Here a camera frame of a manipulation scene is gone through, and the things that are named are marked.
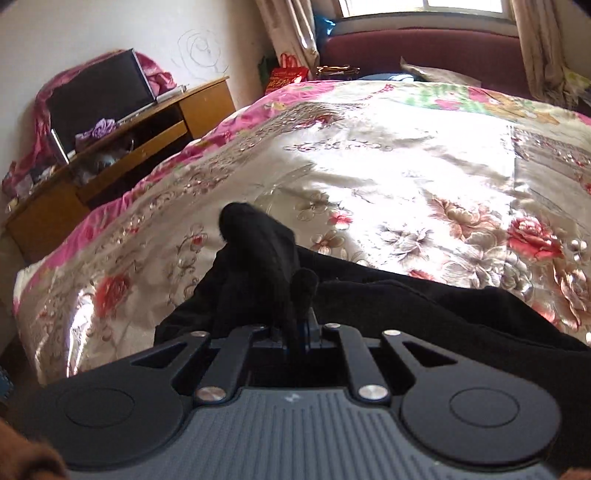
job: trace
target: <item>wooden desk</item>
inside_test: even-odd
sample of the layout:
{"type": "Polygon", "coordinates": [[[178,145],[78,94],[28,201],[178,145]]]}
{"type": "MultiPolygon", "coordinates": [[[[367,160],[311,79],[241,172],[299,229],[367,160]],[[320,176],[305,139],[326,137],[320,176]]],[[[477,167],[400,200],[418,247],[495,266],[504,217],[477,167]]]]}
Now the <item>wooden desk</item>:
{"type": "Polygon", "coordinates": [[[61,167],[37,186],[10,214],[4,225],[28,262],[36,262],[56,249],[90,212],[89,203],[124,174],[148,161],[173,142],[187,137],[204,136],[228,115],[235,112],[234,103],[224,77],[189,89],[154,105],[126,121],[110,135],[76,154],[69,165],[61,167]],[[124,135],[146,129],[150,122],[164,124],[115,164],[101,171],[85,185],[74,182],[74,172],[92,154],[108,148],[124,135]]]}

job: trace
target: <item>gift bag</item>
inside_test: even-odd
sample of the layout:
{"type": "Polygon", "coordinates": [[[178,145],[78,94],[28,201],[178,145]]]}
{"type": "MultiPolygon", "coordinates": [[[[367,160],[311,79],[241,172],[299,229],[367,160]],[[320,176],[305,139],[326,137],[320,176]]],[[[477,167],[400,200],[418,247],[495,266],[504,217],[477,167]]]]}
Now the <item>gift bag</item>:
{"type": "Polygon", "coordinates": [[[279,90],[281,87],[289,85],[290,83],[305,82],[308,79],[310,71],[306,67],[298,66],[295,55],[282,53],[279,59],[279,64],[281,66],[273,69],[271,72],[271,78],[265,89],[265,95],[268,95],[275,90],[279,90]]]}

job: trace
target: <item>pink floral blanket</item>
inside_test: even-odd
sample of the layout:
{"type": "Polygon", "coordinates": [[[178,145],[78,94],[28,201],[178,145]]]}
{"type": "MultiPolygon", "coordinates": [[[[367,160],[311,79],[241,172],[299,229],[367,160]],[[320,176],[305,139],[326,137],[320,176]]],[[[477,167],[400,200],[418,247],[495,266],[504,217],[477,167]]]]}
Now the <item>pink floral blanket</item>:
{"type": "Polygon", "coordinates": [[[223,246],[221,208],[247,201],[302,246],[504,288],[585,341],[590,127],[473,87],[285,87],[163,162],[21,272],[21,338],[41,382],[149,347],[223,246]]]}

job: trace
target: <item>curtain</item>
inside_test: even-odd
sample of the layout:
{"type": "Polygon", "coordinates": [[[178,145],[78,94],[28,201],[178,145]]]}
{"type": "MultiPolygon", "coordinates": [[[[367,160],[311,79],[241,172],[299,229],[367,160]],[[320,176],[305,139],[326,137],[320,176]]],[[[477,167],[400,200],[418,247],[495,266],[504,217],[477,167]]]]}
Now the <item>curtain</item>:
{"type": "Polygon", "coordinates": [[[554,0],[512,0],[512,6],[532,96],[564,108],[575,107],[577,99],[567,90],[564,76],[554,0]]]}
{"type": "Polygon", "coordinates": [[[311,0],[256,0],[277,58],[295,55],[299,65],[316,72],[319,53],[311,0]]]}

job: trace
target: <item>window sill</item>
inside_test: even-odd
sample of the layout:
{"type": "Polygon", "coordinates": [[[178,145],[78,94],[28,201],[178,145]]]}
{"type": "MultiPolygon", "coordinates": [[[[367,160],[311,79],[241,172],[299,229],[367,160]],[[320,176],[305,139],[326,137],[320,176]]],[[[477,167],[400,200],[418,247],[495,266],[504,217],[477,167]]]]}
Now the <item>window sill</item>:
{"type": "Polygon", "coordinates": [[[513,20],[463,12],[392,12],[339,18],[335,22],[332,35],[399,28],[439,28],[518,36],[513,20]]]}
{"type": "Polygon", "coordinates": [[[433,12],[433,11],[416,11],[416,12],[383,12],[378,14],[371,14],[371,15],[352,15],[350,17],[343,17],[334,20],[336,23],[356,20],[358,18],[383,18],[383,17],[447,17],[447,18],[462,18],[464,20],[469,19],[473,20],[475,18],[479,20],[485,21],[493,21],[498,23],[503,23],[506,25],[515,25],[514,20],[510,20],[509,18],[505,17],[498,17],[496,15],[481,15],[475,14],[470,12],[433,12]]]}

